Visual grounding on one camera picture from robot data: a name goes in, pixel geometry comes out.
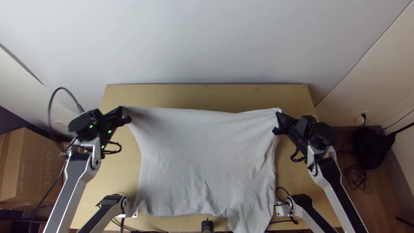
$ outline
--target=white t-shirt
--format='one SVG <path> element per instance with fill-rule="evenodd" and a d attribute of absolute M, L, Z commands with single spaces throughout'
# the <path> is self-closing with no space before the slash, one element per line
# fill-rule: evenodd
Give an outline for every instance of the white t-shirt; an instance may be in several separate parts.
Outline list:
<path fill-rule="evenodd" d="M 124 107 L 141 150 L 138 208 L 212 214 L 228 218 L 235 233 L 264 232 L 275 202 L 277 111 Z"/>

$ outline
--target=wooden tabletop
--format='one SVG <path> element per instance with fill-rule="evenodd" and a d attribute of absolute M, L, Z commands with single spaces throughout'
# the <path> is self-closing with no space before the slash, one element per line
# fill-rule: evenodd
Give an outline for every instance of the wooden tabletop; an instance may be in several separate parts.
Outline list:
<path fill-rule="evenodd" d="M 250 84 L 128 84 L 108 85 L 102 98 L 100 110 L 106 113 L 119 105 L 200 109 L 223 112 L 244 112 L 278 107 L 284 113 L 300 118 L 312 115 L 317 118 L 306 85 L 250 85 Z M 79 229 L 98 208 L 95 205 L 106 195 L 126 195 L 132 202 L 137 193 L 141 155 L 135 138 L 127 126 L 120 127 L 112 141 L 122 145 L 122 152 L 106 156 L 100 170 L 86 186 L 71 228 Z M 275 152 L 277 186 L 290 194 L 308 194 L 314 207 L 334 227 L 340 227 L 335 213 L 323 190 L 309 176 L 305 163 L 293 163 L 290 156 L 295 146 L 286 136 L 281 136 Z M 201 222 L 214 222 L 216 231 L 227 231 L 227 220 L 204 214 L 178 217 L 150 217 L 143 211 L 138 218 L 127 218 L 125 226 L 136 230 L 200 231 Z M 283 220 L 273 217 L 272 220 Z M 299 225 L 291 222 L 270 225 L 268 230 L 306 229 L 304 221 Z M 119 230 L 109 223 L 106 230 Z"/>

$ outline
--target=power outlet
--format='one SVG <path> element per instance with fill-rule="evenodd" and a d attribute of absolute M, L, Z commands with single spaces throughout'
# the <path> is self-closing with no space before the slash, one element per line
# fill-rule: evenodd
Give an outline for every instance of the power outlet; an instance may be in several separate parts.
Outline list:
<path fill-rule="evenodd" d="M 368 119 L 368 113 L 369 113 L 369 111 L 363 111 L 358 117 L 356 117 L 356 118 L 354 118 L 354 122 L 355 122 L 355 124 L 357 125 L 357 126 L 362 126 L 362 125 L 364 125 L 364 123 L 366 122 L 366 120 Z"/>

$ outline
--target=white wall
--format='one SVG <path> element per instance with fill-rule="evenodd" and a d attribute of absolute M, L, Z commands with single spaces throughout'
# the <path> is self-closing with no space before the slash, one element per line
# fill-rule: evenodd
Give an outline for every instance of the white wall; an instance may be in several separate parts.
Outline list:
<path fill-rule="evenodd" d="M 351 72 L 316 106 L 333 126 L 354 125 L 364 111 L 369 125 L 389 126 L 414 108 L 414 6 L 410 3 Z M 414 121 L 414 113 L 387 130 Z M 393 150 L 414 193 L 414 128 L 397 135 Z"/>
<path fill-rule="evenodd" d="M 47 130 L 47 106 L 51 92 L 0 48 L 0 105 L 28 122 Z M 77 114 L 53 101 L 52 120 L 67 125 Z M 54 129 L 68 133 L 57 124 Z"/>
<path fill-rule="evenodd" d="M 317 103 L 409 2 L 4 0 L 0 43 L 86 109 L 108 83 L 309 83 Z"/>

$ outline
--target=cardboard box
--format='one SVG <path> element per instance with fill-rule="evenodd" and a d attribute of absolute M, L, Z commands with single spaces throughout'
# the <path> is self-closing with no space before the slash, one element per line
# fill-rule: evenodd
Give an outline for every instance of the cardboard box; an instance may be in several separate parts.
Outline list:
<path fill-rule="evenodd" d="M 62 169 L 59 154 L 52 140 L 26 128 L 0 135 L 0 208 L 36 208 Z M 53 205 L 61 188 L 62 180 L 42 206 Z"/>

